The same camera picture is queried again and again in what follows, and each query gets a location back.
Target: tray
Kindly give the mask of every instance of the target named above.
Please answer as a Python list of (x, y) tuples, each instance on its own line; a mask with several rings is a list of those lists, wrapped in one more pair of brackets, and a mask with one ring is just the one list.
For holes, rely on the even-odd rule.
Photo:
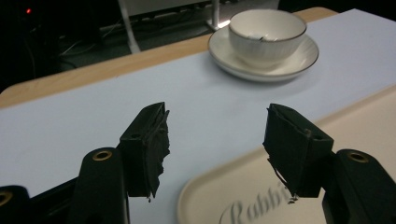
[[(334, 139), (333, 151), (354, 148), (376, 157), (395, 178), (396, 86), (331, 114), (316, 124)], [(326, 223), (321, 200), (288, 204), (263, 147), (190, 180), (177, 205), (180, 224)]]

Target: saucer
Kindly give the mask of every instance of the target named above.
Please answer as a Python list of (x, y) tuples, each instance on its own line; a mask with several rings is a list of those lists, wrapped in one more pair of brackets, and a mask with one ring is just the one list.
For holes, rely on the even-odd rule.
[(252, 67), (236, 57), (228, 39), (229, 28), (217, 30), (209, 39), (209, 52), (216, 64), (228, 73), (259, 82), (283, 81), (295, 78), (318, 59), (318, 45), (304, 35), (299, 48), (281, 63), (266, 68)]

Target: wooden table edge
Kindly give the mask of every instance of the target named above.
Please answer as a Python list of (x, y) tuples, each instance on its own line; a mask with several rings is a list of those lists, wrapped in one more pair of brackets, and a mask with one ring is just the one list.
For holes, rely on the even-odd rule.
[[(310, 22), (338, 13), (324, 7), (311, 7), (295, 12), (294, 14), (303, 18), (306, 22)], [(0, 108), (73, 90), (98, 81), (122, 76), (154, 65), (204, 52), (207, 50), (207, 41), (210, 36), (203, 35), (156, 49), (142, 51), (138, 54), (131, 54), (48, 77), (15, 84), (0, 94)]]

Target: cup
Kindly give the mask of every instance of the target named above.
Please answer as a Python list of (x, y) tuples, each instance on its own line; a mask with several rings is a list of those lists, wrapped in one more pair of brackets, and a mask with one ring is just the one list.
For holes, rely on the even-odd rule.
[(229, 39), (236, 56), (254, 67), (275, 66), (303, 40), (306, 23), (276, 9), (251, 9), (232, 16)]

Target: black robot arm part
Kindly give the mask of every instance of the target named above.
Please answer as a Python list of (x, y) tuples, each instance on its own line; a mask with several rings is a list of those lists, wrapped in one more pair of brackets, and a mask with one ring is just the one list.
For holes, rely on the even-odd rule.
[(130, 223), (128, 196), (155, 197), (169, 154), (169, 111), (143, 108), (117, 147), (88, 153), (78, 177), (30, 198), (21, 186), (0, 188), (0, 223)]
[(396, 184), (367, 153), (332, 152), (333, 140), (292, 108), (270, 104), (263, 145), (293, 196), (318, 197), (327, 223), (395, 224)]

